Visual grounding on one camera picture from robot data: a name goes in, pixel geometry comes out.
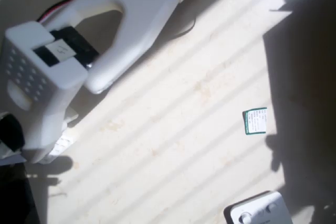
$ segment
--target black component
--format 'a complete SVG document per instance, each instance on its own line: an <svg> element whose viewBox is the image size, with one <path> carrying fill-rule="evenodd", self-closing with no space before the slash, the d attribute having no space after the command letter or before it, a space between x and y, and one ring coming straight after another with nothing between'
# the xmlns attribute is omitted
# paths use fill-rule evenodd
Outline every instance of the black component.
<svg viewBox="0 0 336 224"><path fill-rule="evenodd" d="M25 138L20 123L9 114L0 120L0 141L13 152L25 145Z"/></svg>
<svg viewBox="0 0 336 224"><path fill-rule="evenodd" d="M34 52L50 67L59 63L59 60L56 58L56 56L45 46L35 49Z"/></svg>
<svg viewBox="0 0 336 224"><path fill-rule="evenodd" d="M99 56L99 53L71 26L52 31L51 34L56 40L63 39L76 52L75 58L86 69L91 68L93 61Z"/></svg>

